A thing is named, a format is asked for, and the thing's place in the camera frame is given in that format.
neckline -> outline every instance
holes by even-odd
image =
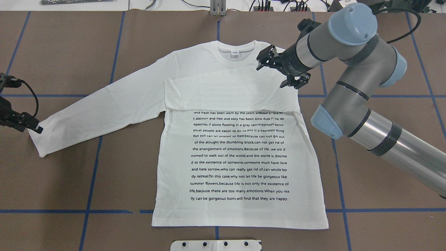
[[[239,46],[233,46],[233,45],[228,45],[228,44],[224,44],[220,41],[214,41],[213,44],[213,48],[212,48],[212,53],[214,54],[214,56],[217,58],[218,61],[220,61],[221,63],[228,65],[228,66],[233,66],[233,67],[240,67],[240,66],[246,66],[249,64],[253,64],[254,62],[256,62],[255,58],[257,57],[257,48],[256,45],[258,44],[258,42],[256,40],[249,42],[247,44],[244,45],[239,45]],[[251,54],[240,61],[229,61],[227,59],[225,59],[221,54],[220,54],[220,49],[223,50],[238,50],[238,51],[247,51],[247,50],[252,50]]]

long sleeve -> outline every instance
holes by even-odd
[[[165,111],[163,79],[179,71],[171,53],[79,100],[42,121],[42,134],[29,130],[40,157]]]

gray robot arm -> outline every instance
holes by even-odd
[[[309,69],[333,58],[342,60],[347,68],[311,118],[313,126],[333,139],[353,139],[446,199],[446,154],[366,106],[378,87],[391,86],[406,70],[405,59],[376,30],[370,8],[351,4],[283,53],[277,54],[273,46],[270,60],[257,59],[261,66],[287,75],[286,84],[295,88],[307,83]]]

light blue joint cap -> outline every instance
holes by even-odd
[[[339,42],[358,46],[367,43],[378,30],[372,10],[365,4],[354,3],[344,7],[328,20],[328,31]]]
[[[401,56],[401,54],[395,49],[395,47],[392,46],[392,48],[396,52],[395,69],[393,70],[392,75],[390,75],[390,78],[386,82],[380,84],[380,87],[392,86],[396,81],[400,80],[404,76],[404,73],[407,69],[406,59]]]
[[[336,124],[322,105],[319,105],[318,109],[311,117],[311,124],[333,139],[338,139],[344,135],[338,124]]]

fabric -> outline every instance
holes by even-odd
[[[278,87],[278,71],[256,71],[268,45],[214,41],[174,51],[29,133],[44,157],[166,111],[153,226],[328,228],[297,92]]]

